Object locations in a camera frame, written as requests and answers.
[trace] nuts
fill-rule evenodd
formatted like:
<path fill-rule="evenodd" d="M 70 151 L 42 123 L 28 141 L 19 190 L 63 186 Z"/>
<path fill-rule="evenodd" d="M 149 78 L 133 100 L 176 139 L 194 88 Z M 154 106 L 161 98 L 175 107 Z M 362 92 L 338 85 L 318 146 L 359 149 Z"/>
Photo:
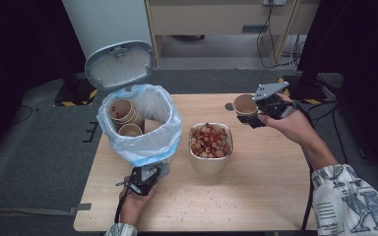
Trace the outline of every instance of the nuts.
<path fill-rule="evenodd" d="M 192 153 L 202 158 L 221 158 L 230 153 L 226 130 L 206 123 L 192 130 Z"/>

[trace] wooden table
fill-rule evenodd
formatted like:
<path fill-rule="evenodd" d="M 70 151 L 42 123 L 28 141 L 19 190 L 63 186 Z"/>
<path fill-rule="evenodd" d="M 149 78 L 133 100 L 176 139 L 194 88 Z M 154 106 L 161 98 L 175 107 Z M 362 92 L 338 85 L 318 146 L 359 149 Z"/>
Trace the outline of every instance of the wooden table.
<path fill-rule="evenodd" d="M 183 120 L 181 142 L 170 173 L 157 182 L 156 195 L 140 220 L 140 231 L 280 231 L 299 230 L 309 193 L 309 169 L 299 145 L 269 127 L 242 125 L 224 108 L 238 96 L 176 94 Z M 189 130 L 202 122 L 227 125 L 234 151 L 219 175 L 197 174 L 189 162 Z M 122 187 L 115 184 L 132 166 L 109 147 L 102 135 L 74 227 L 106 231 L 113 223 Z M 316 229 L 311 211 L 307 229 Z"/>

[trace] person's arm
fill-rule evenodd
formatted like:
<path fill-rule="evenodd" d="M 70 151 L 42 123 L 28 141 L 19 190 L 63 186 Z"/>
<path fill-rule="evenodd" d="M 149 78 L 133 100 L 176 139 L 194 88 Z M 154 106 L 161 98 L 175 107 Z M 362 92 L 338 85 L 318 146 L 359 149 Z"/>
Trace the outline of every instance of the person's arm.
<path fill-rule="evenodd" d="M 283 100 L 290 101 L 290 98 L 284 94 L 279 94 L 279 96 Z M 318 136 L 301 111 L 293 109 L 281 120 L 275 120 L 263 114 L 259 114 L 259 119 L 265 125 L 279 130 L 288 139 L 302 146 L 308 153 L 313 169 L 338 164 L 325 142 Z"/>
<path fill-rule="evenodd" d="M 147 196 L 140 196 L 134 192 L 131 192 L 125 199 L 122 205 L 119 222 L 112 225 L 106 232 L 105 236 L 136 236 L 138 233 L 137 225 L 143 215 L 149 201 L 155 195 L 156 185 L 152 187 Z M 119 195 L 119 199 L 125 194 L 125 188 Z"/>

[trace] yellow warning tape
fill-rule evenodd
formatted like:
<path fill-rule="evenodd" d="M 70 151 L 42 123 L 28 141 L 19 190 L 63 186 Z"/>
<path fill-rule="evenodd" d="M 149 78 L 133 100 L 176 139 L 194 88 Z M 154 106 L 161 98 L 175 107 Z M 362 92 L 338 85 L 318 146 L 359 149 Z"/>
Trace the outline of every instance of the yellow warning tape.
<path fill-rule="evenodd" d="M 94 101 L 94 98 L 97 94 L 97 89 L 93 90 L 89 95 L 89 99 L 80 102 L 73 102 L 73 101 L 61 101 L 60 103 L 56 104 L 58 106 L 75 106 L 75 105 L 89 105 Z"/>
<path fill-rule="evenodd" d="M 304 99 L 302 101 L 305 101 L 305 102 L 308 102 L 309 104 L 314 104 L 314 105 L 318 105 L 322 103 L 321 101 L 316 100 L 316 99 Z"/>

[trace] wall outlet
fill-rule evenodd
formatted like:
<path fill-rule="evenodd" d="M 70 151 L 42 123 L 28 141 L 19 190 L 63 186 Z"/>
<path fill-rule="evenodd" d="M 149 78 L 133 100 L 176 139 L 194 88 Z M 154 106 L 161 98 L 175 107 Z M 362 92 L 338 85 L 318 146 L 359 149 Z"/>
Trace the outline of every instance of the wall outlet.
<path fill-rule="evenodd" d="M 283 6 L 286 5 L 287 0 L 263 0 L 263 5 L 270 6 L 270 3 L 274 6 Z"/>

